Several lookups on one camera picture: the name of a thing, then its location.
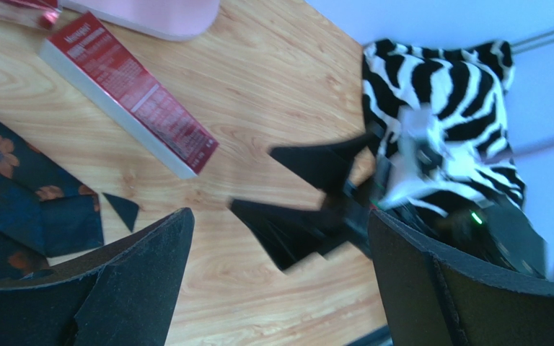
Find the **red toothpaste box front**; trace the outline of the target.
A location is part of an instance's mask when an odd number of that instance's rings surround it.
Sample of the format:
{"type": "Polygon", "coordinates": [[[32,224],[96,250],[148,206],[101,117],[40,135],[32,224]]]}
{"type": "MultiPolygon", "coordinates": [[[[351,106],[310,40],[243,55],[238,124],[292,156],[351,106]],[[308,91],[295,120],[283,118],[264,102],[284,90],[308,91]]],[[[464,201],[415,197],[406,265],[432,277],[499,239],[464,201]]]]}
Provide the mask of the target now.
{"type": "Polygon", "coordinates": [[[218,141],[91,12],[47,37],[40,57],[180,179],[200,174],[218,141]]]}

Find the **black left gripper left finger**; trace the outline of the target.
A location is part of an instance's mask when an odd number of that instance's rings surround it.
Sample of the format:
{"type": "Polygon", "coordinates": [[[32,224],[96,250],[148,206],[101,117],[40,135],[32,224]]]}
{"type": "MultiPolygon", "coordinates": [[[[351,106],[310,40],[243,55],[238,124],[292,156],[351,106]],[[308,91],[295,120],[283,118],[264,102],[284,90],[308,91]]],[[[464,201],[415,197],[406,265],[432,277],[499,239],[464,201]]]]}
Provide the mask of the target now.
{"type": "Polygon", "coordinates": [[[19,280],[0,280],[0,345],[163,345],[195,218],[141,231],[19,280]]]}

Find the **red toothpaste box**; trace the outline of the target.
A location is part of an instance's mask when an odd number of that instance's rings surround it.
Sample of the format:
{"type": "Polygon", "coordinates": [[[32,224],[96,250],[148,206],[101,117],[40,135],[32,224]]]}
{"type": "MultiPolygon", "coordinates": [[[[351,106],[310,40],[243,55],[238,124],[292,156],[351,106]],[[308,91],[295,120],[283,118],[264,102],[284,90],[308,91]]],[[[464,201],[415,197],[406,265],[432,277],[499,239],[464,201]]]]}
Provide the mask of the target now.
{"type": "Polygon", "coordinates": [[[58,0],[0,0],[0,20],[51,30],[62,12],[58,0]]]}
{"type": "Polygon", "coordinates": [[[47,37],[40,57],[180,179],[200,174],[218,141],[91,12],[47,37]]]}

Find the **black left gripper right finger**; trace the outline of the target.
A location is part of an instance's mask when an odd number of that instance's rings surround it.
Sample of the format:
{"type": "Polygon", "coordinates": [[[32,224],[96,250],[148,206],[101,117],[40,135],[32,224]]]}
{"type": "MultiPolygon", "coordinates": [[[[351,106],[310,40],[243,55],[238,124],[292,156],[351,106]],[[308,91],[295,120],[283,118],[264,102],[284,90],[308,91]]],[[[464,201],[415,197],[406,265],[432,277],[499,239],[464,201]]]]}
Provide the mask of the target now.
{"type": "Polygon", "coordinates": [[[396,345],[554,345],[554,283],[482,261],[382,211],[369,241],[396,345]]]}

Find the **red toothpaste box back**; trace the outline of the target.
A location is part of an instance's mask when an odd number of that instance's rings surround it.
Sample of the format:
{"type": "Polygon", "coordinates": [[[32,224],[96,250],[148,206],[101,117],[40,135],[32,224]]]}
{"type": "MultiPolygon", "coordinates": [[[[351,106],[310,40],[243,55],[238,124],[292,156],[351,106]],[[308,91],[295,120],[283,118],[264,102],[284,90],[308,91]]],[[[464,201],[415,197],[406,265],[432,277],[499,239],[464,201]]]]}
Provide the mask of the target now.
{"type": "Polygon", "coordinates": [[[51,30],[62,12],[58,0],[0,0],[0,20],[51,30]]]}

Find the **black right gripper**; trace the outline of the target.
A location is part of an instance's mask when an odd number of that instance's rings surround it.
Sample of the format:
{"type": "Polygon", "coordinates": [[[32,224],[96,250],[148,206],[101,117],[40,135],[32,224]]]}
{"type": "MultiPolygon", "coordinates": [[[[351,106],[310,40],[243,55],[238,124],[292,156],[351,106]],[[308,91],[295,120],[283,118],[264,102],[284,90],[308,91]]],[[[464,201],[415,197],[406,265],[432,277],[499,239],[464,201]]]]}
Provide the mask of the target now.
{"type": "Polygon", "coordinates": [[[346,242],[365,256],[371,255],[369,215],[387,193],[392,163],[385,155],[376,154],[375,169],[362,183],[354,184],[350,174],[357,155],[379,143],[384,133],[382,126],[371,123],[364,134],[346,141],[270,149],[269,155],[278,163],[327,193],[322,203],[327,210],[231,201],[230,211],[251,230],[280,271],[313,253],[325,256],[346,242]]]}

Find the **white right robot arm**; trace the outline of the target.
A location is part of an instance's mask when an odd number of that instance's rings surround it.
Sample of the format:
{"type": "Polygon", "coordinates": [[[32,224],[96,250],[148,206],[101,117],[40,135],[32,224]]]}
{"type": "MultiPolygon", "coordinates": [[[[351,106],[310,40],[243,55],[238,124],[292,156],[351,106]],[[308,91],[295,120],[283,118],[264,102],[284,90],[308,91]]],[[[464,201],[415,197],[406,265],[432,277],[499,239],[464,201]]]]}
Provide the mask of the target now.
{"type": "MultiPolygon", "coordinates": [[[[251,230],[271,261],[287,271],[311,254],[326,255],[350,243],[371,256],[369,214],[385,194],[392,164],[382,155],[376,169],[361,184],[350,181],[356,156],[376,143],[383,129],[370,125],[364,134],[343,142],[314,146],[276,146],[277,162],[325,194],[317,210],[301,210],[234,199],[229,208],[251,230]]],[[[388,213],[416,231],[500,267],[545,278],[545,242],[527,217],[506,198],[459,208],[447,218],[424,222],[413,205],[392,207],[388,213]]]]}

